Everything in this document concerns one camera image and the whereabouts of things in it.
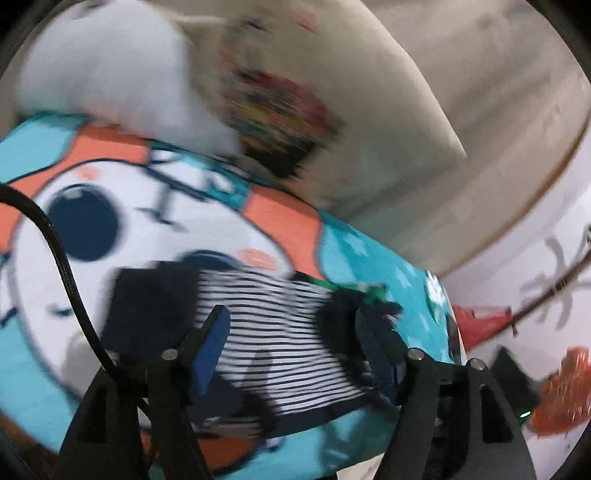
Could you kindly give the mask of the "red bag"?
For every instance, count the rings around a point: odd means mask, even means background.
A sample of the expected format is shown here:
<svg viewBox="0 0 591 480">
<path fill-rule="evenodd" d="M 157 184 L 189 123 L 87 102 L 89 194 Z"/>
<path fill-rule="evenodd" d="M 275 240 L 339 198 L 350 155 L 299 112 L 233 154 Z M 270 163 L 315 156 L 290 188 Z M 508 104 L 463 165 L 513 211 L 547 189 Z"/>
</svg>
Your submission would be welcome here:
<svg viewBox="0 0 591 480">
<path fill-rule="evenodd" d="M 467 352 L 495 336 L 513 320 L 512 310 L 506 307 L 453 305 L 452 308 Z"/>
</svg>

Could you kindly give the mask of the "beige curtain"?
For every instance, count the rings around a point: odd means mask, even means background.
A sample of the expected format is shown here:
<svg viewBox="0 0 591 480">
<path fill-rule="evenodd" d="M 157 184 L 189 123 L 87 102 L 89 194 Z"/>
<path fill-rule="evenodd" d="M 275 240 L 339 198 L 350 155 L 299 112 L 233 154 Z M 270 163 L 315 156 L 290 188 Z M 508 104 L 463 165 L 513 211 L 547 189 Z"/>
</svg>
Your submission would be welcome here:
<svg viewBox="0 0 591 480">
<path fill-rule="evenodd" d="M 414 264 L 448 273 L 490 246 L 564 168 L 590 112 L 590 86 L 525 1 L 374 1 L 415 60 L 467 158 L 353 223 Z"/>
</svg>

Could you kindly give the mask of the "striped navy toddler pants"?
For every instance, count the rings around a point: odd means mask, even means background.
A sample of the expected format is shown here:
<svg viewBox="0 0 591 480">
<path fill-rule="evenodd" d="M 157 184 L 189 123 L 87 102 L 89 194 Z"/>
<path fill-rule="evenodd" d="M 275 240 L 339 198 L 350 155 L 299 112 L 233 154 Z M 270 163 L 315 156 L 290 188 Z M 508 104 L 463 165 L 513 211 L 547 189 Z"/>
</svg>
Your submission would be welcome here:
<svg viewBox="0 0 591 480">
<path fill-rule="evenodd" d="M 190 391 L 189 419 L 202 436 L 280 437 L 362 407 L 397 417 L 356 337 L 368 302 L 363 291 L 221 261 L 160 262 L 118 272 L 100 340 L 121 358 L 150 361 L 224 306 L 228 337 L 207 387 Z"/>
</svg>

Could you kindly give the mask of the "beige floral print pillow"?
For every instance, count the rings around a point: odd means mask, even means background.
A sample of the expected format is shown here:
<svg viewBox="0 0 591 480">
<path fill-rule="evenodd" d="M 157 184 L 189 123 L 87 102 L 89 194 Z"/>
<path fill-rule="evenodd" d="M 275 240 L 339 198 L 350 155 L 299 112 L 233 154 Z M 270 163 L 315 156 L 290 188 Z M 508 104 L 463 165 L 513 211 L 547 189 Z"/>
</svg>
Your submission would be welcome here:
<svg viewBox="0 0 591 480">
<path fill-rule="evenodd" d="M 211 1 L 167 19 L 245 156 L 346 218 L 461 163 L 427 80 L 361 1 Z"/>
</svg>

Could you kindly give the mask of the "white snowflake hair clip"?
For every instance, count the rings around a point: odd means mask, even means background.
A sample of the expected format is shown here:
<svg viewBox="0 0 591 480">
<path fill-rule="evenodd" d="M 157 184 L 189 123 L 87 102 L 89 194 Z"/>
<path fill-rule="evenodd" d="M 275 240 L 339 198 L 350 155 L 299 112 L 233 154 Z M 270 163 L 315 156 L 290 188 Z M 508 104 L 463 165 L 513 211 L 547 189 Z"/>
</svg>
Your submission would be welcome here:
<svg viewBox="0 0 591 480">
<path fill-rule="evenodd" d="M 447 294 L 438 277 L 430 271 L 426 272 L 425 293 L 433 319 L 438 324 L 444 324 L 448 315 Z"/>
</svg>

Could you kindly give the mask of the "black smartphone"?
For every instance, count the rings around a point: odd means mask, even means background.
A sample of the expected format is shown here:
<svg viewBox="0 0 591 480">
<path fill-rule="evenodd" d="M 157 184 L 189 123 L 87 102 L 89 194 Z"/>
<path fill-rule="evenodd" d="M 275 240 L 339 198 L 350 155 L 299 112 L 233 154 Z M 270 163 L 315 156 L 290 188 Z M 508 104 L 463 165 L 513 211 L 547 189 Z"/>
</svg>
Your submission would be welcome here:
<svg viewBox="0 0 591 480">
<path fill-rule="evenodd" d="M 462 342 L 456 320 L 452 314 L 446 315 L 448 330 L 448 348 L 450 358 L 456 363 L 462 363 Z"/>
</svg>

